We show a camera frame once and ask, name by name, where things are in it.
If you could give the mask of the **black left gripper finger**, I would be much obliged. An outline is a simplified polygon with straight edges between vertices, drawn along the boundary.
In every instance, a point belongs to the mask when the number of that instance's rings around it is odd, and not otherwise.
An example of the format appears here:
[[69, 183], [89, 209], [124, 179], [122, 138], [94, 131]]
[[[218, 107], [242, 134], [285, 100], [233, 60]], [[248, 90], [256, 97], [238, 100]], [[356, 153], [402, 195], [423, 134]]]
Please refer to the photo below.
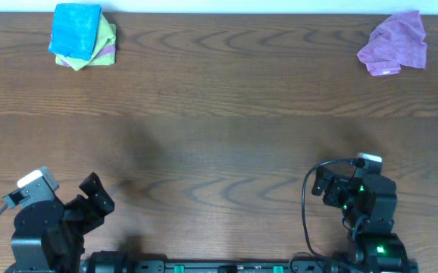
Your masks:
[[95, 172], [85, 178], [79, 188], [88, 196], [88, 202], [100, 216], [109, 215], [114, 211], [114, 201], [105, 191], [99, 176]]
[[26, 190], [17, 189], [12, 193], [4, 196], [2, 200], [5, 202], [8, 209], [13, 209], [15, 206], [20, 205], [24, 202], [29, 196], [29, 193]]

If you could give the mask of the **blue microfiber cloth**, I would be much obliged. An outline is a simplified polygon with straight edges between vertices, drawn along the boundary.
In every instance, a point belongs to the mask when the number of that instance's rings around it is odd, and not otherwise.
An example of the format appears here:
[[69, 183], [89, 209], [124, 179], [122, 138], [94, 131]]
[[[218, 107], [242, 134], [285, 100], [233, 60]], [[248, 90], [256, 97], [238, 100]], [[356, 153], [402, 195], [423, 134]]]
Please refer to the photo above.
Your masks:
[[57, 4], [48, 50], [56, 55], [89, 61], [94, 51], [101, 14], [100, 5]]

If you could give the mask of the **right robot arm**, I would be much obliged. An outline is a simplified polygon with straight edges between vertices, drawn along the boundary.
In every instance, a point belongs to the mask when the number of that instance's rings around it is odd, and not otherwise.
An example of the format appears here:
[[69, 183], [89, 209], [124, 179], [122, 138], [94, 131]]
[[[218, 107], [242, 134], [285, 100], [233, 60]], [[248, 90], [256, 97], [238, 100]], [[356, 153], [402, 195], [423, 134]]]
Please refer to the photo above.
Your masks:
[[311, 193], [327, 206], [340, 208], [349, 224], [348, 251], [330, 261], [330, 270], [350, 272], [410, 272], [413, 266], [398, 235], [393, 233], [396, 183], [381, 174], [379, 162], [358, 163], [352, 176], [321, 166]]

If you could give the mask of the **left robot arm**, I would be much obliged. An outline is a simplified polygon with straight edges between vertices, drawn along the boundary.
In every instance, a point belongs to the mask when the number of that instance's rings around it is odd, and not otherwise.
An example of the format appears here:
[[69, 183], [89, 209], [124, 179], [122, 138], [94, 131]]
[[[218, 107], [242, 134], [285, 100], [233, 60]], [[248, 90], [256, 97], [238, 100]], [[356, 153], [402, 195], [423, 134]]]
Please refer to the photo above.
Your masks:
[[85, 196], [64, 204], [56, 195], [58, 183], [43, 170], [17, 182], [4, 197], [10, 208], [20, 206], [14, 219], [11, 248], [13, 272], [78, 272], [84, 253], [84, 235], [114, 211], [99, 176], [92, 172], [81, 184]]

